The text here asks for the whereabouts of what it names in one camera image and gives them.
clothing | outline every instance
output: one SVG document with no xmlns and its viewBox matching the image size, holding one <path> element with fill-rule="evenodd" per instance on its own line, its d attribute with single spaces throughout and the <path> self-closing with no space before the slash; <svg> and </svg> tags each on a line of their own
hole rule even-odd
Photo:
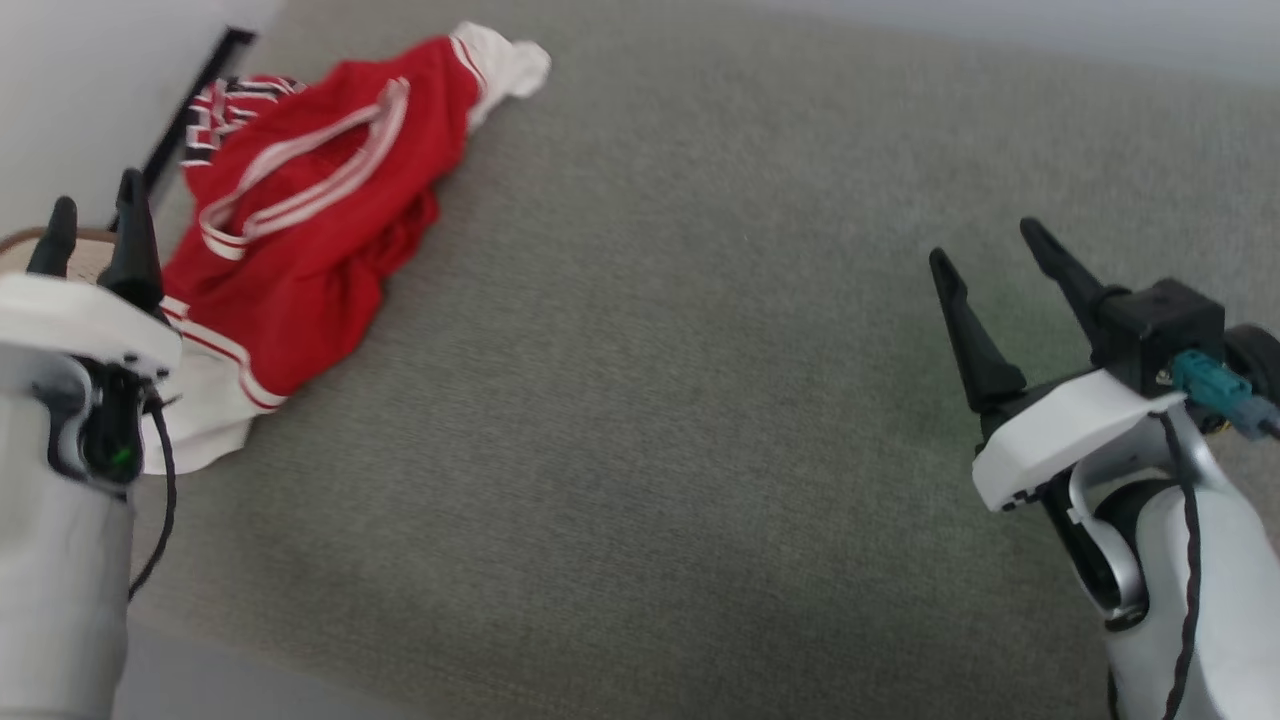
<svg viewBox="0 0 1280 720">
<path fill-rule="evenodd" d="M 165 410 L 179 473 L 243 446 L 250 420 L 360 343 L 381 282 L 417 250 L 431 183 L 507 95 L 550 60 L 471 23 L 387 61 L 344 61 L 306 88 L 219 81 L 189 108 L 183 170 L 196 218 L 165 268 L 183 365 Z M 154 427 L 147 471 L 163 469 Z"/>
</svg>

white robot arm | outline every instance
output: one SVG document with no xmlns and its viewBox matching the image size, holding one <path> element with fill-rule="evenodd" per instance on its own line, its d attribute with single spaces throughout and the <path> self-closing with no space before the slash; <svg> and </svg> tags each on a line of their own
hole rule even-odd
<svg viewBox="0 0 1280 720">
<path fill-rule="evenodd" d="M 1251 325 L 1224 331 L 1221 305 L 1176 281 L 1103 288 L 1038 222 L 1021 231 L 1088 336 L 1092 368 L 1027 389 L 934 250 L 980 416 L 979 496 L 992 511 L 1044 507 L 1102 616 L 1114 716 L 1280 717 L 1280 560 L 1203 438 L 1229 423 L 1280 437 L 1280 343 Z"/>
<path fill-rule="evenodd" d="M 0 277 L 0 719 L 105 719 L 124 669 L 140 421 L 177 368 L 142 178 L 125 172 L 99 284 L 64 279 L 61 199 L 27 274 Z M 150 573 L 159 551 L 143 573 Z"/>
</svg>

cable connector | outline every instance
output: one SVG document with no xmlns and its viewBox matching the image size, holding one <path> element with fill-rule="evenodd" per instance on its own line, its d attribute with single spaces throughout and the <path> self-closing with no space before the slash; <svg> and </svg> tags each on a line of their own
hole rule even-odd
<svg viewBox="0 0 1280 720">
<path fill-rule="evenodd" d="M 1179 352 L 1174 357 L 1172 377 L 1174 387 L 1185 392 L 1192 402 L 1222 415 L 1244 437 L 1280 437 L 1280 409 L 1253 395 L 1249 380 L 1208 355 L 1198 350 Z"/>
</svg>

black cable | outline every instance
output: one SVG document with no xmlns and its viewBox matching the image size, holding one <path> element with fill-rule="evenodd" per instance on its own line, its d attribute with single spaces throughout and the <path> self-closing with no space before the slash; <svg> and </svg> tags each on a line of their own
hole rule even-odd
<svg viewBox="0 0 1280 720">
<path fill-rule="evenodd" d="M 1120 720 L 1120 693 L 1116 691 L 1116 674 L 1110 667 L 1107 669 L 1107 711 L 1111 714 L 1111 720 Z"/>
<path fill-rule="evenodd" d="M 1174 662 L 1174 687 L 1169 689 L 1165 698 L 1165 720 L 1174 720 L 1178 708 L 1181 707 L 1183 696 L 1187 694 L 1187 676 L 1190 674 L 1192 656 L 1196 652 L 1196 628 L 1199 624 L 1199 593 L 1201 593 L 1201 534 L 1199 534 L 1199 506 L 1196 502 L 1196 488 L 1190 477 L 1183 471 L 1183 452 L 1178 445 L 1178 433 L 1167 414 L 1160 415 L 1160 424 L 1165 427 L 1165 442 L 1169 443 L 1169 452 L 1174 459 L 1174 475 L 1183 489 L 1185 501 L 1183 512 L 1187 519 L 1187 616 L 1183 619 L 1183 647 Z"/>
<path fill-rule="evenodd" d="M 163 407 L 164 402 L 159 397 L 152 397 L 147 400 L 145 409 L 151 415 L 151 419 L 155 420 L 156 434 L 160 436 L 160 451 L 164 454 L 164 527 L 160 528 L 160 539 L 156 541 L 156 547 L 151 551 L 151 557 L 147 559 L 138 577 L 129 583 L 129 600 L 133 600 L 133 596 L 146 584 L 160 559 L 164 557 L 164 550 L 169 544 L 169 536 L 173 534 L 174 510 L 178 507 L 178 473 L 173 465 L 173 443 L 169 442 L 169 428 L 164 424 Z"/>
</svg>

gray carpet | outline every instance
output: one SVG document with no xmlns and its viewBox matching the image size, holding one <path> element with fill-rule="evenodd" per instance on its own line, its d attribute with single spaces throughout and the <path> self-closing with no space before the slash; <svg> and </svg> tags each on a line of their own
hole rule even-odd
<svg viewBox="0 0 1280 720">
<path fill-rule="evenodd" d="M 925 256 L 1037 380 L 1085 346 L 1024 214 L 1280 327 L 1280 94 L 667 0 L 293 3 L 247 69 L 462 18 L 548 86 L 360 351 L 182 478 L 137 616 L 436 719 L 1102 717 L 1047 521 L 970 486 Z M 1280 529 L 1280 452 L 1217 447 Z"/>
</svg>

